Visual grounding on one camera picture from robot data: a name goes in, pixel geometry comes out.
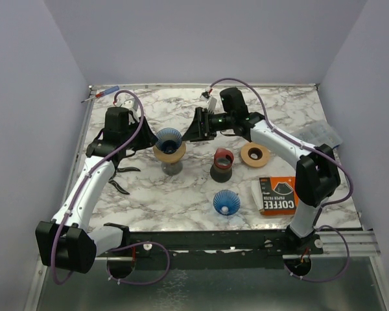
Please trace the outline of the blue cone dripper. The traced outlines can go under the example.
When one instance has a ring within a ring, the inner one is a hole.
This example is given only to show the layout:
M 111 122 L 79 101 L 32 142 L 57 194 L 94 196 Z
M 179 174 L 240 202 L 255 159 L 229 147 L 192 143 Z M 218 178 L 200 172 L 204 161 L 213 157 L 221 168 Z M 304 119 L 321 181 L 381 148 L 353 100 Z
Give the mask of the blue cone dripper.
M 182 135 L 174 128 L 161 129 L 156 136 L 158 138 L 156 146 L 166 154 L 174 153 L 182 144 Z

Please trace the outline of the wooden ring coaster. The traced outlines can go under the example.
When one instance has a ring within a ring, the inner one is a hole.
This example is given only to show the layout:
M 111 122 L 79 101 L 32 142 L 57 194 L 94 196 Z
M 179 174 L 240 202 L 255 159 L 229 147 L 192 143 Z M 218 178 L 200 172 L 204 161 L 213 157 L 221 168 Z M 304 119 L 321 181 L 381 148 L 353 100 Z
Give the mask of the wooden ring coaster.
M 162 152 L 160 149 L 158 149 L 157 146 L 153 146 L 153 151 L 155 157 L 162 163 L 177 163 L 185 155 L 186 145 L 185 142 L 183 142 L 179 149 L 177 149 L 177 151 L 172 154 L 166 154 L 165 152 Z
M 262 168 L 270 161 L 270 152 L 260 144 L 246 143 L 241 148 L 241 160 L 250 168 Z

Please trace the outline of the clear grey glass carafe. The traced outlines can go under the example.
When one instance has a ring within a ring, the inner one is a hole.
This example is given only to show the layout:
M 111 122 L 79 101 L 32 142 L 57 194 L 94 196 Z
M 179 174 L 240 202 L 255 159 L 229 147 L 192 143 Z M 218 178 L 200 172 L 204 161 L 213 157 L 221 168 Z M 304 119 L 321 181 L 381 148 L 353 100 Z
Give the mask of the clear grey glass carafe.
M 183 164 L 181 161 L 175 162 L 175 163 L 161 163 L 161 169 L 162 171 L 168 175 L 168 176 L 175 176 L 179 174 L 182 171 Z

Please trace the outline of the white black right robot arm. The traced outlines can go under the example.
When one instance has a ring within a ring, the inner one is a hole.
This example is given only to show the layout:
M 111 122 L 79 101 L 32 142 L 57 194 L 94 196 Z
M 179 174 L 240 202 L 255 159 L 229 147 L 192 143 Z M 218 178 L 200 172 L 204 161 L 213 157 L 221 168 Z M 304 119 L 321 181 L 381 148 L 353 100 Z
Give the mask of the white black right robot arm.
M 220 131 L 233 130 L 236 136 L 268 148 L 294 168 L 298 206 L 289 224 L 291 233 L 285 237 L 285 246 L 291 253 L 300 253 L 308 246 L 307 237 L 314 231 L 322 203 L 340 185 L 332 149 L 326 144 L 315 146 L 301 142 L 275 127 L 266 115 L 250 112 L 242 92 L 236 87 L 220 92 L 224 111 L 215 113 L 217 100 L 211 91 L 212 88 L 207 87 L 200 95 L 208 107 L 195 109 L 183 141 L 210 141 Z

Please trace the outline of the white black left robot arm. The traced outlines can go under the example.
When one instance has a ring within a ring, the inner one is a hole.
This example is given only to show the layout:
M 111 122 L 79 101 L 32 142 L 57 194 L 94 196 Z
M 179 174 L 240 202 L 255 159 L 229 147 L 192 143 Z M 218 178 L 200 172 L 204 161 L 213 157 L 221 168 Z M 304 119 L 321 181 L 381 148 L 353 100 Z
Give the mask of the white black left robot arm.
M 150 148 L 156 141 L 145 117 L 137 119 L 127 108 L 107 109 L 104 127 L 88 145 L 84 167 L 71 193 L 51 221 L 41 221 L 36 227 L 43 265 L 87 273 L 95 258 L 106 251 L 118 256 L 128 252 L 126 227 L 110 224 L 89 233 L 89 222 L 102 190 L 127 151 Z

